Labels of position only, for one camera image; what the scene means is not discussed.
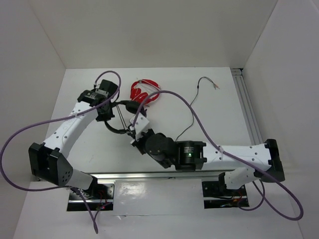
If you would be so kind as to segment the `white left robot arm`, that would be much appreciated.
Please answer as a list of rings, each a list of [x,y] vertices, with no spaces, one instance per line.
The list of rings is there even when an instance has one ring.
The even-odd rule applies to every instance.
[[[43,143],[30,146],[28,154],[32,174],[59,187],[78,188],[88,199],[104,190],[96,177],[73,168],[67,158],[87,126],[108,111],[109,102],[118,91],[95,89],[81,93],[71,118],[65,120]]]

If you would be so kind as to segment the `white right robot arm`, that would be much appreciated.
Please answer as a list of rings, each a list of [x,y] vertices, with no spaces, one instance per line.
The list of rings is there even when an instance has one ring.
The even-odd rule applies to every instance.
[[[203,141],[174,141],[152,129],[142,132],[131,145],[141,154],[150,156],[164,169],[176,171],[218,171],[217,189],[229,195],[241,186],[261,180],[266,183],[283,182],[285,174],[276,140],[268,139],[252,146],[219,146]]]

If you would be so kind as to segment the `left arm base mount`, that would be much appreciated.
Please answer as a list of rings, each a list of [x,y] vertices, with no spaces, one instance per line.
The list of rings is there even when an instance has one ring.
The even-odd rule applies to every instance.
[[[91,211],[96,212],[101,211],[112,211],[114,208],[114,190],[115,182],[106,181],[104,183],[107,188],[104,191],[99,191],[96,196],[89,196],[82,190],[80,191],[82,196],[85,198]],[[83,212],[87,211],[87,208],[82,200],[82,198],[75,192],[69,193],[67,209],[68,212]]]

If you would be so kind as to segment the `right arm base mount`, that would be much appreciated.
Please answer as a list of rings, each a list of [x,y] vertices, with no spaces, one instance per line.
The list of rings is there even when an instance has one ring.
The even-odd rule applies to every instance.
[[[217,181],[202,181],[205,209],[249,207],[245,186],[239,189],[222,189]]]

